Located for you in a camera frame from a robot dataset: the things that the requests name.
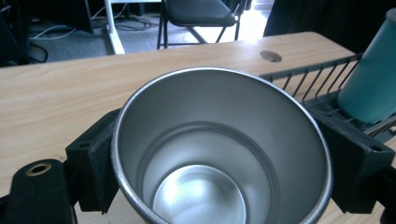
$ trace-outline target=wooden table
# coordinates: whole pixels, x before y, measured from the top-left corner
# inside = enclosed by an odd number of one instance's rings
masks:
[[[282,62],[260,55],[271,50]],[[149,80],[179,68],[221,66],[261,75],[323,63],[353,53],[314,33],[279,35],[179,49],[163,49],[61,63],[0,69],[0,195],[22,166],[66,159],[64,149],[105,113],[119,108]],[[349,215],[330,202],[322,223],[373,223],[372,215]],[[143,223],[118,193],[108,214],[81,213],[79,223]]]

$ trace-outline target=stainless steel cup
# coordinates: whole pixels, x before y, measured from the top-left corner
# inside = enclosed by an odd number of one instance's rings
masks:
[[[150,223],[314,222],[332,188],[309,114],[273,84],[223,68],[179,70],[134,93],[112,162]]]

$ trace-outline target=wire basket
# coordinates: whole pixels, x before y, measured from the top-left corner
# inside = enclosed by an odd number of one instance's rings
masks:
[[[289,93],[305,108],[320,110],[337,117],[369,136],[386,133],[390,139],[396,135],[396,113],[375,124],[360,122],[350,117],[337,104],[337,96],[359,63],[362,54],[356,54],[326,63],[264,74],[266,79]]]

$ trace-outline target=chair seat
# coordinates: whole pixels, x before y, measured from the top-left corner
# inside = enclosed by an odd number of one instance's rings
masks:
[[[235,16],[220,0],[167,0],[167,15],[178,26],[233,26]]]

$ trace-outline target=teal cup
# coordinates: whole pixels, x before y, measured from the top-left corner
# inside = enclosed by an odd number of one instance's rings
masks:
[[[377,123],[396,112],[396,8],[388,11],[337,102],[349,116],[365,123]]]

